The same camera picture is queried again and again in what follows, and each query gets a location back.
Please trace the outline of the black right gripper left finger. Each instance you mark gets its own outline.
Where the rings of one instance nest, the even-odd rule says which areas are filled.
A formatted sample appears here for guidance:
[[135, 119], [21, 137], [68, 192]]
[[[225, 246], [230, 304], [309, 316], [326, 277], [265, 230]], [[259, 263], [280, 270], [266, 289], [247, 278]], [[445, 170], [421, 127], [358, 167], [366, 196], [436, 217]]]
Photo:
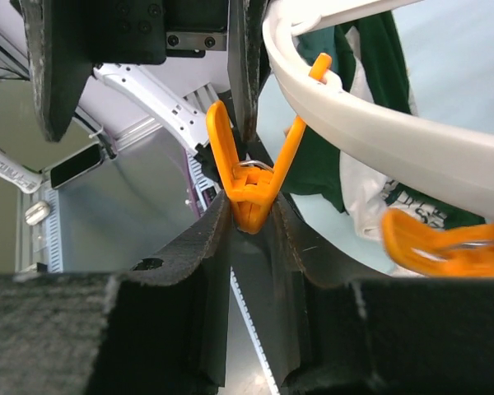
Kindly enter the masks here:
[[215, 394], [225, 383], [231, 209], [113, 273], [0, 275], [0, 394]]

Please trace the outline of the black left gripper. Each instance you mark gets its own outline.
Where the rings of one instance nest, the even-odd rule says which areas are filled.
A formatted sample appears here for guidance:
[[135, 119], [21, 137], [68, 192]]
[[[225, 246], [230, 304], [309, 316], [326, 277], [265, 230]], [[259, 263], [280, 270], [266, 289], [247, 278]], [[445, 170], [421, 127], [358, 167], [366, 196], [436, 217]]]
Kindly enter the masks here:
[[259, 95], [270, 74], [264, 0], [20, 1], [35, 113], [44, 138], [60, 142], [98, 63], [162, 64], [225, 51], [235, 120], [256, 136]]

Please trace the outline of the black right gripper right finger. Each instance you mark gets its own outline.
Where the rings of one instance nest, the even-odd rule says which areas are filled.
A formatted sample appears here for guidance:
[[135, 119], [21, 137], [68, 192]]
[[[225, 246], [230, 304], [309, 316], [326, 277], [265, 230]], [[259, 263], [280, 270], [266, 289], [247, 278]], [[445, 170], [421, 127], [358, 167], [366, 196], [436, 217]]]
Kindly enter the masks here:
[[276, 202], [234, 271], [291, 394], [494, 394], [494, 280], [391, 277]]

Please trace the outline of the orange clothespin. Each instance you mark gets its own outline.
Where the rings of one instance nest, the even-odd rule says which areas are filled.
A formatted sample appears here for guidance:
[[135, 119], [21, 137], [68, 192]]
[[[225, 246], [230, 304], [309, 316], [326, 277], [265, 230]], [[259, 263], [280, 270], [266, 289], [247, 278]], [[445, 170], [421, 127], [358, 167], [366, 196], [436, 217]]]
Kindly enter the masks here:
[[269, 169], [244, 167], [235, 146], [225, 104], [218, 100], [206, 114], [207, 133], [217, 170], [236, 223], [250, 234], [258, 233], [281, 190], [305, 131], [305, 121], [297, 116], [274, 166]]
[[494, 223], [435, 230], [390, 209], [381, 232], [386, 253], [409, 271], [428, 277], [494, 277]]

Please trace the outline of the white round clip hanger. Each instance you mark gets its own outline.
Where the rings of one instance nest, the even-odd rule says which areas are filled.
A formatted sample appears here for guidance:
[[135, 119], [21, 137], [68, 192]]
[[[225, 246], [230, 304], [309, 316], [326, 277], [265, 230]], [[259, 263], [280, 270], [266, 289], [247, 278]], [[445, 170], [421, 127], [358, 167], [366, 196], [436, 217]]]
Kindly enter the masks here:
[[418, 191], [494, 220], [494, 135], [361, 100], [328, 72], [321, 84], [295, 36], [406, 6], [405, 1], [272, 1], [263, 20], [270, 65], [289, 105], [351, 157]]

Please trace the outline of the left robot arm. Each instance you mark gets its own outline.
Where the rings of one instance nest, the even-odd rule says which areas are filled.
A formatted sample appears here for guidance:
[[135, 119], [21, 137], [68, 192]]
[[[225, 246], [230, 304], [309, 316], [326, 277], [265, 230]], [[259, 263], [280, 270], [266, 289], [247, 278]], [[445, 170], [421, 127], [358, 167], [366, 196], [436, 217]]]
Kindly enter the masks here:
[[227, 54], [240, 138], [256, 129], [269, 67], [265, 1], [21, 1], [35, 113], [50, 142], [62, 140], [90, 77], [157, 119], [192, 154], [208, 141], [205, 116], [147, 73], [168, 57]]

